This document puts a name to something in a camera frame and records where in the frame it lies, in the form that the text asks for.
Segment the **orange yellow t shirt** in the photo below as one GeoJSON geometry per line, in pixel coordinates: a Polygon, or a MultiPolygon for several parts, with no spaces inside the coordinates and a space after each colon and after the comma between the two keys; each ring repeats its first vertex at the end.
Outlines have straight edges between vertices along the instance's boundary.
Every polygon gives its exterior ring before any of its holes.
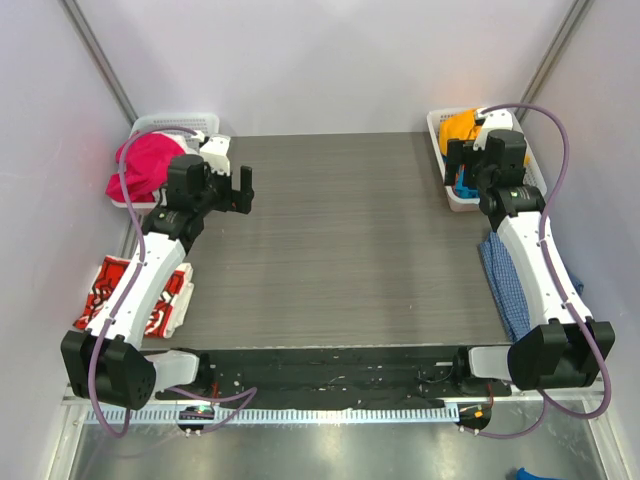
{"type": "MultiPolygon", "coordinates": [[[[464,142],[470,142],[473,151],[485,150],[485,149],[484,150],[473,149],[474,140],[480,129],[480,126],[476,123],[474,119],[475,110],[476,109],[466,110],[456,116],[448,118],[445,122],[441,124],[440,133],[439,133],[439,147],[440,147],[441,155],[443,156],[444,162],[446,162],[445,155],[447,152],[447,142],[450,139],[460,139],[460,140],[463,140],[464,142]]],[[[520,130],[521,128],[519,127],[513,115],[512,131],[520,131],[520,130]]]]}

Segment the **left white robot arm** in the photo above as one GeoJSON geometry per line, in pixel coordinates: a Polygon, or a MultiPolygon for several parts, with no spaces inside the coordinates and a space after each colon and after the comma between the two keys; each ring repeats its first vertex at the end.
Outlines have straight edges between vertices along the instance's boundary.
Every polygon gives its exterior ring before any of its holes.
{"type": "Polygon", "coordinates": [[[199,354],[178,349],[146,356],[141,344],[153,308],[205,217],[212,211],[248,214],[253,199],[249,166],[234,181],[195,154],[171,161],[163,198],[145,217],[142,241],[113,294],[84,331],[69,331],[61,342],[76,396],[139,410],[170,387],[193,399],[211,391],[213,375],[200,366],[199,354]]]}

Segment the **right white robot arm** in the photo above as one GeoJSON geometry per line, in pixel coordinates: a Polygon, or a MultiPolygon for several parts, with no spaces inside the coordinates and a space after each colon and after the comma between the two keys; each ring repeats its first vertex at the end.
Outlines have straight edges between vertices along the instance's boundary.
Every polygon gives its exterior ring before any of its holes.
{"type": "Polygon", "coordinates": [[[509,347],[473,347],[451,371],[457,391],[472,395],[488,379],[521,390],[589,387],[598,361],[613,347],[608,322],[597,322],[570,281],[544,217],[540,190],[524,182],[527,143],[514,130],[490,131],[481,148],[472,141],[447,143],[445,182],[457,171],[475,186],[479,206],[506,248],[520,281],[532,329],[509,347]]]}

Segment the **right white plastic basket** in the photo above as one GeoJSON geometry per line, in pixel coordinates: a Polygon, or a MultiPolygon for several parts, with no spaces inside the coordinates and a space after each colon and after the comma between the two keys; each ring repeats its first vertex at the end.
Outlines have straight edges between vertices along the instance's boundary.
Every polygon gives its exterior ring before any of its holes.
{"type": "MultiPolygon", "coordinates": [[[[440,127],[443,122],[445,122],[448,118],[456,116],[467,110],[467,107],[454,107],[454,108],[445,108],[439,110],[432,110],[427,113],[426,116],[426,125],[428,127],[428,132],[431,138],[431,143],[434,149],[435,154],[435,162],[439,169],[439,174],[441,180],[444,180],[445,175],[445,162],[443,160],[443,156],[441,155],[440,147],[439,147],[439,133],[440,127]]],[[[537,160],[530,146],[527,147],[526,152],[526,172],[524,176],[524,183],[530,186],[537,187],[540,192],[545,195],[547,193],[547,186],[541,170],[537,164],[537,160]]],[[[444,187],[446,199],[449,205],[449,208],[453,212],[473,212],[479,210],[479,200],[477,198],[461,198],[459,197],[455,190],[450,186],[444,187]]]]}

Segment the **white plastic basket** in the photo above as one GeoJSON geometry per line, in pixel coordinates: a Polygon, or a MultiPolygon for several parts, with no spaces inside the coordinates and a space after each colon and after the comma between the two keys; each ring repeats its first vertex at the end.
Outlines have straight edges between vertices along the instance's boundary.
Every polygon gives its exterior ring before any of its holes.
{"type": "MultiPolygon", "coordinates": [[[[143,116],[134,122],[130,135],[135,136],[145,130],[151,130],[151,133],[162,132],[180,135],[185,141],[195,135],[197,130],[203,131],[206,135],[221,135],[219,133],[219,119],[213,113],[167,113],[143,116]]],[[[152,209],[161,197],[160,187],[156,203],[131,203],[136,211],[145,212],[152,209]]]]}
{"type": "MultiPolygon", "coordinates": [[[[443,160],[443,156],[441,155],[440,147],[439,147],[439,133],[440,127],[443,122],[445,122],[448,118],[456,116],[467,110],[467,107],[454,107],[454,108],[445,108],[439,110],[432,110],[427,113],[426,116],[426,125],[428,127],[428,132],[431,138],[431,143],[434,149],[435,154],[435,162],[439,169],[439,174],[441,180],[444,180],[445,175],[445,162],[443,160]]],[[[547,193],[547,186],[541,170],[537,164],[537,160],[530,146],[527,147],[526,152],[526,172],[524,176],[524,183],[530,186],[537,187],[540,192],[545,195],[547,193]]],[[[446,199],[449,205],[449,208],[453,212],[473,212],[479,210],[479,200],[477,198],[461,198],[459,197],[455,190],[450,186],[444,187],[446,199]]]]}

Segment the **blue t shirt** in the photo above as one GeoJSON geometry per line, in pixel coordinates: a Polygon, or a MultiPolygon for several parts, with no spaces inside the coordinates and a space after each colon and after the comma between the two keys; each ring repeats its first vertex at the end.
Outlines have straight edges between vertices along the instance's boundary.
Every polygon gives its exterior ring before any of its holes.
{"type": "Polygon", "coordinates": [[[456,172],[456,179],[452,190],[454,194],[461,199],[478,199],[479,195],[475,188],[468,187],[464,184],[465,169],[460,166],[456,172]]]}

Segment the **pink t shirt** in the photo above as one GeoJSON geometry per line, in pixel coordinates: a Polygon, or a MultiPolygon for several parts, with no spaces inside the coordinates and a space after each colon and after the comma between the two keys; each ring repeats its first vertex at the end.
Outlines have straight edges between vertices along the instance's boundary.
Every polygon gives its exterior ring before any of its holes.
{"type": "Polygon", "coordinates": [[[154,132],[131,145],[125,159],[125,182],[133,204],[156,203],[174,157],[191,154],[180,135],[154,132]]]}

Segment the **left white plastic basket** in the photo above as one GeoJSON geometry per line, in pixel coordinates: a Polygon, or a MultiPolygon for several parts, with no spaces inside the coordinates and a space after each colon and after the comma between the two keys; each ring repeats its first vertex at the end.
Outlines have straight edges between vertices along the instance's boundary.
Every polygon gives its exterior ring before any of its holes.
{"type": "MultiPolygon", "coordinates": [[[[145,130],[151,130],[151,133],[162,132],[180,135],[185,141],[195,135],[197,130],[203,131],[206,135],[221,135],[219,133],[219,119],[213,113],[167,113],[143,116],[134,122],[130,135],[135,136],[145,130]]],[[[152,209],[161,197],[160,187],[156,203],[131,203],[136,211],[145,212],[152,209]]]]}

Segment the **red white printed t shirt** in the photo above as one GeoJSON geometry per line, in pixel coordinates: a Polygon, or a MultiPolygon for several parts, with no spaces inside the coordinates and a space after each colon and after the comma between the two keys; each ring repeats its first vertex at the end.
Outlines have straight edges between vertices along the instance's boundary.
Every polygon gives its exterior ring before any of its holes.
{"type": "MultiPolygon", "coordinates": [[[[83,313],[73,322],[74,328],[87,328],[111,297],[128,265],[127,259],[111,255],[104,257],[88,292],[83,313]]],[[[181,263],[173,272],[147,321],[146,338],[171,338],[183,325],[195,288],[193,273],[191,263],[181,263]]]]}

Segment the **blue checkered shirt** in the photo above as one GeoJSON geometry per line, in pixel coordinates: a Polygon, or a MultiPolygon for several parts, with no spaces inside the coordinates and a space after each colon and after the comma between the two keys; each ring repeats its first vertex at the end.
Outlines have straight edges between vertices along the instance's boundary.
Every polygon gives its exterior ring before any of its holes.
{"type": "Polygon", "coordinates": [[[495,232],[478,245],[484,272],[511,343],[532,329],[526,297],[507,248],[495,232]]]}

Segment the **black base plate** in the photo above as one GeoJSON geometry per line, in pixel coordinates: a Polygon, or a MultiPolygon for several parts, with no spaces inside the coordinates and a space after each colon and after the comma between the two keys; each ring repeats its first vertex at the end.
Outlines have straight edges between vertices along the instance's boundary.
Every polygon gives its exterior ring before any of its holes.
{"type": "Polygon", "coordinates": [[[500,380],[473,379],[464,353],[446,345],[201,350],[196,379],[180,387],[216,398],[255,387],[255,401],[271,408],[512,394],[500,380]]]}

